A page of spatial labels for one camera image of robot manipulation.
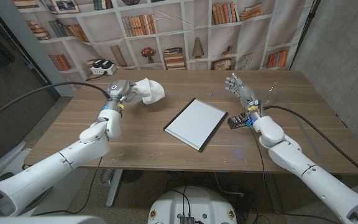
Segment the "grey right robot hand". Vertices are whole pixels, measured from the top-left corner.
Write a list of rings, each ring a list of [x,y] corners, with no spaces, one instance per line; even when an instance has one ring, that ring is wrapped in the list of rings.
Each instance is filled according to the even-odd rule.
[[[257,120],[262,117],[259,101],[251,87],[243,83],[239,76],[232,72],[231,77],[225,81],[225,90],[235,94],[251,119]]]

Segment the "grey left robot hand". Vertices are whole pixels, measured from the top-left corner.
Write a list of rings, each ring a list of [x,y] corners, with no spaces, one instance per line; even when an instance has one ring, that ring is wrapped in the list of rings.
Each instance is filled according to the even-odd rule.
[[[130,102],[134,99],[136,92],[133,90],[135,82],[130,80],[117,80],[110,84],[107,94],[110,98],[105,102],[104,110],[114,110],[122,112],[123,102]]]

